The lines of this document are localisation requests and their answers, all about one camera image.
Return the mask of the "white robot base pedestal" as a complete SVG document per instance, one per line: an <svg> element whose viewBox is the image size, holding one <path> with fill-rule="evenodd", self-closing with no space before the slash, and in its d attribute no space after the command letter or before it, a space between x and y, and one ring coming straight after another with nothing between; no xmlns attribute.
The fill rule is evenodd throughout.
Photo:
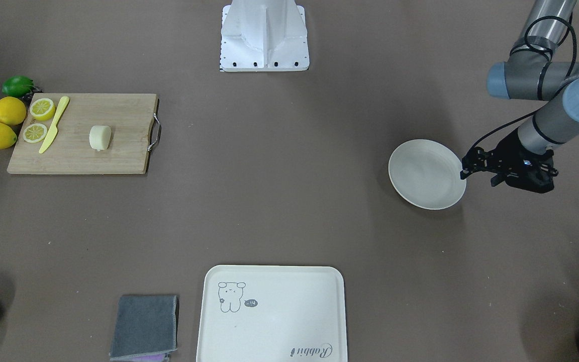
<svg viewBox="0 0 579 362"><path fill-rule="evenodd" d="M310 68L306 12L295 1L232 1L221 21L220 71Z"/></svg>

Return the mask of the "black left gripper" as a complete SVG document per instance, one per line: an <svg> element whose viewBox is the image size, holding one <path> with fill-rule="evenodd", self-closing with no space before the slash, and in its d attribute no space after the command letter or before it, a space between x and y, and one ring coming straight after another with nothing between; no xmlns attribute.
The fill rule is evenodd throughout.
<svg viewBox="0 0 579 362"><path fill-rule="evenodd" d="M521 143L517 131L512 131L491 151L471 147L461 160L460 179L476 172L492 172L491 186L501 183L528 192L544 194L554 190L553 178L558 171L553 167L553 151L536 154Z"/></svg>

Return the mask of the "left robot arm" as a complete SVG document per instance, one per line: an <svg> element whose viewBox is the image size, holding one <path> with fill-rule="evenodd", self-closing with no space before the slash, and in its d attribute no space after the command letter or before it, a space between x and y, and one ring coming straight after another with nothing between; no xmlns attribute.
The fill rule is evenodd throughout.
<svg viewBox="0 0 579 362"><path fill-rule="evenodd" d="M460 179L492 172L500 183L544 194L554 189L558 175L554 151L579 135L579 62L571 16L575 1L536 1L506 62L489 70L490 96L543 101L544 105L518 119L520 125L487 151L474 143L462 158ZM555 62L554 53L570 35L572 60Z"/></svg>

